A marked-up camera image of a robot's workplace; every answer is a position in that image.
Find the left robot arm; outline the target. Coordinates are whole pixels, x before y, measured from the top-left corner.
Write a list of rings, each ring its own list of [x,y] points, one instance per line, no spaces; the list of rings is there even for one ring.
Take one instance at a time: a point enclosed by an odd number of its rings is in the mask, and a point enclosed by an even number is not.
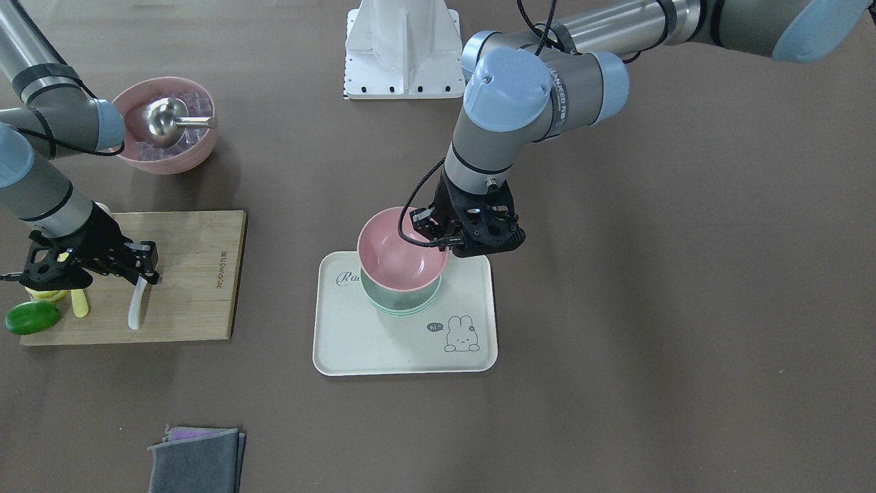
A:
[[[623,1],[529,31],[480,31],[462,50],[463,107],[434,199],[404,206],[398,237],[457,257],[512,251],[526,238],[506,182],[520,150],[615,116],[639,54],[699,42],[811,63],[864,13],[873,1]]]

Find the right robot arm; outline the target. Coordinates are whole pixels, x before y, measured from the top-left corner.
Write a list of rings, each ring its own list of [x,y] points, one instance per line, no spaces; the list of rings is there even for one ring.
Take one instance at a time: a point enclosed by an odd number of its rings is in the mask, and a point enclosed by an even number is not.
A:
[[[2,74],[22,101],[1,115],[1,203],[31,230],[24,268],[2,279],[37,291],[87,288],[93,274],[156,284],[156,244],[126,237],[52,163],[121,153],[122,116],[91,93],[21,3],[1,3],[1,25]]]

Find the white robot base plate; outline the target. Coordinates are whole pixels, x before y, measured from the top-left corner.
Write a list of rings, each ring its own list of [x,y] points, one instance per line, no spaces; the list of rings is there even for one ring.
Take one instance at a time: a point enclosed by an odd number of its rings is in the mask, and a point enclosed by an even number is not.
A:
[[[347,13],[344,96],[462,97],[462,46],[459,14],[444,1],[363,1]]]

